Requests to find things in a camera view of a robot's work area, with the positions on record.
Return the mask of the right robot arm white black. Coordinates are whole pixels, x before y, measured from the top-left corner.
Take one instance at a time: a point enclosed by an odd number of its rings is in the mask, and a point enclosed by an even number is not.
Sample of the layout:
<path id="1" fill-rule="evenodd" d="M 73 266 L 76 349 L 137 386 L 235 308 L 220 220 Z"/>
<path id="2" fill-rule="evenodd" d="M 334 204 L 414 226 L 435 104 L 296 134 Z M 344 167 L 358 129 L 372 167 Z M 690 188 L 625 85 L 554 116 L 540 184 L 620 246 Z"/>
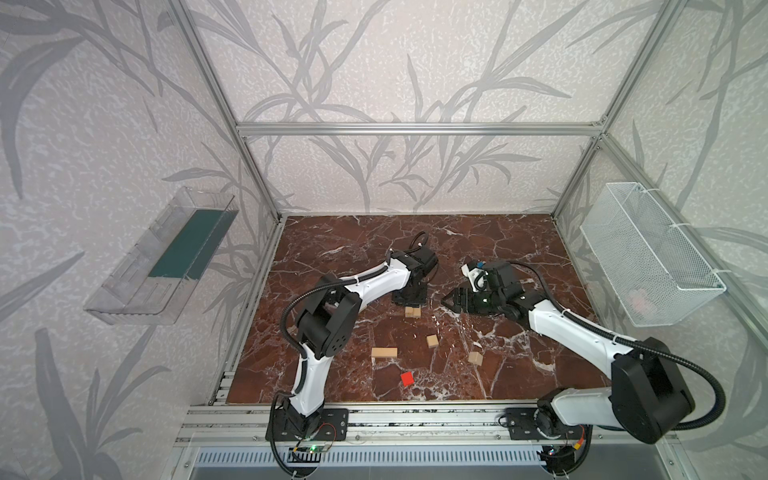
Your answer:
<path id="1" fill-rule="evenodd" d="M 465 264 L 465 282 L 441 303 L 455 313 L 502 315 L 560 343 L 609 379 L 607 387 L 567 388 L 540 398 L 537 407 L 548 422 L 618 429 L 654 444 L 670 431 L 703 428 L 724 413 L 725 391 L 709 371 L 672 354 L 658 339 L 620 335 L 574 313 L 544 280 L 538 289 L 526 289 L 518 277 L 521 266 Z"/>

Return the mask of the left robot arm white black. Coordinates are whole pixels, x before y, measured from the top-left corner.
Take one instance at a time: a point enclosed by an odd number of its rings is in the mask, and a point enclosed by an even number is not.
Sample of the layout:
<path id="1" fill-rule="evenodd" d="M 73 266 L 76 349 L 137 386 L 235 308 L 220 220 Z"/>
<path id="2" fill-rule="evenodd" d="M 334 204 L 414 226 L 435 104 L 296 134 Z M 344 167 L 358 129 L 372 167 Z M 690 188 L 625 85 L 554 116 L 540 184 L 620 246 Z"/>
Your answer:
<path id="1" fill-rule="evenodd" d="M 289 302 L 280 318 L 280 332 L 299 353 L 299 363 L 291 391 L 275 395 L 271 438 L 303 439 L 320 428 L 333 357 L 350 341 L 360 312 L 388 294 L 401 306 L 424 305 L 426 278 L 437 265 L 434 251 L 418 243 L 389 251 L 380 265 L 358 274 L 325 275 Z"/>

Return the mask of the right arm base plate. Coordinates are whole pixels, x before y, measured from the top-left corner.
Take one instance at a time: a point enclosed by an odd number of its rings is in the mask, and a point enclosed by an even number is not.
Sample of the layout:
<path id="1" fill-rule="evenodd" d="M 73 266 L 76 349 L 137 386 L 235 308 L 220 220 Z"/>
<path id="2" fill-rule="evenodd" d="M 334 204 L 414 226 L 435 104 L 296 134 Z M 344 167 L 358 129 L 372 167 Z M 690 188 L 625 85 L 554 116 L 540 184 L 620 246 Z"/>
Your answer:
<path id="1" fill-rule="evenodd" d="M 583 432 L 580 426 L 565 425 L 554 413 L 535 407 L 507 408 L 498 423 L 512 440 L 575 442 Z"/>

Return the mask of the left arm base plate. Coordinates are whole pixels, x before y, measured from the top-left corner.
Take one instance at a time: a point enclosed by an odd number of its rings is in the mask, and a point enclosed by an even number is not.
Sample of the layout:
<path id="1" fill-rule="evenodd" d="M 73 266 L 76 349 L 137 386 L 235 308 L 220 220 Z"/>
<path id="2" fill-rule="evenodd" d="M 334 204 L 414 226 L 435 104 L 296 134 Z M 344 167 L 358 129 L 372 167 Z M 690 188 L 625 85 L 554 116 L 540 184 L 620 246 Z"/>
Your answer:
<path id="1" fill-rule="evenodd" d="M 289 406 L 274 411 L 268 422 L 266 439 L 276 442 L 309 439 L 343 441 L 346 439 L 348 423 L 348 409 L 321 408 L 304 416 Z"/>

